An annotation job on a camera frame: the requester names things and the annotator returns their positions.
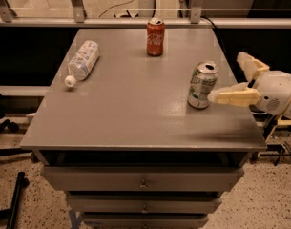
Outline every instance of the white bottle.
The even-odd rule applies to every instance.
[[[69,75],[65,79],[65,84],[72,88],[77,81],[86,79],[98,57],[98,44],[89,40],[85,41],[68,64]]]

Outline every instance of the silver can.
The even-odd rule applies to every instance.
[[[218,67],[212,61],[200,62],[193,71],[187,101],[195,108],[209,106],[208,94],[218,80]]]

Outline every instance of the soda can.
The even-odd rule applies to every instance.
[[[218,67],[212,61],[200,62],[193,71],[188,102],[195,108],[209,106],[208,94],[218,80]]]
[[[163,54],[165,25],[160,18],[151,18],[147,23],[147,53],[150,56]]]

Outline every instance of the dresser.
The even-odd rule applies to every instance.
[[[64,84],[85,40],[100,46],[89,77]],[[92,227],[199,228],[265,149],[248,108],[187,103],[193,68],[219,66],[236,83],[211,29],[166,29],[164,54],[146,54],[146,29],[81,29],[22,142]]]

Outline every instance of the speckled floor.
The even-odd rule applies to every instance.
[[[20,125],[21,131],[1,134],[0,148],[19,147],[28,128],[25,118],[11,120]],[[291,146],[291,131],[277,130],[272,141],[286,141]],[[247,162],[244,177],[231,192],[222,195],[223,203],[209,215],[203,229],[291,229],[291,156],[284,156],[274,166],[276,159],[260,156],[255,163]],[[31,161],[30,154],[0,157],[0,210],[10,207],[16,176],[22,171],[30,185],[22,192],[17,229],[90,228],[67,205],[65,194],[53,190],[40,176],[42,167]],[[6,228],[5,221],[0,222],[1,228]]]

